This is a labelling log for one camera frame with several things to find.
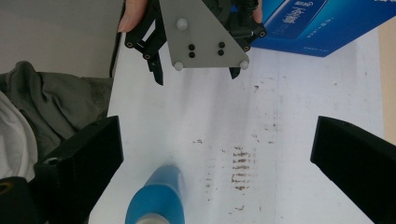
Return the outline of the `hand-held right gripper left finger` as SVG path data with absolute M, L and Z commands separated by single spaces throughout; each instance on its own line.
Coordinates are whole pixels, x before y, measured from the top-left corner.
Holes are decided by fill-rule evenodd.
M 35 164 L 50 224 L 83 224 L 123 162 L 117 116 L 87 125 Z

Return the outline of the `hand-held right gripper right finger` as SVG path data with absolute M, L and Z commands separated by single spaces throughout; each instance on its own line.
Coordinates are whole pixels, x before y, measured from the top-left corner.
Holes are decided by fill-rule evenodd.
M 310 161 L 374 224 L 396 224 L 396 146 L 349 122 L 320 116 Z

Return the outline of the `grey garment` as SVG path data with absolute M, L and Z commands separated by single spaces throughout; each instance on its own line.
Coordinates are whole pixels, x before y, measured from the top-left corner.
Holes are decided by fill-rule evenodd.
M 38 157 L 48 155 L 88 124 L 107 115 L 113 80 L 38 72 L 18 62 L 0 74 L 0 91 L 33 129 Z

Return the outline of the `white garment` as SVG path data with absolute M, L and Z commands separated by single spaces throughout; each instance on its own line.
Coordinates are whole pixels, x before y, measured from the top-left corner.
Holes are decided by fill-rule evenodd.
M 31 181 L 35 177 L 37 156 L 32 128 L 23 114 L 0 91 L 0 179 L 20 176 Z

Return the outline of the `blue cardboard box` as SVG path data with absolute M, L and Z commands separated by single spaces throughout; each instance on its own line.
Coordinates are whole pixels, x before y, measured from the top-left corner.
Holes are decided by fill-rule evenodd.
M 326 57 L 396 16 L 396 0 L 262 0 L 254 48 Z

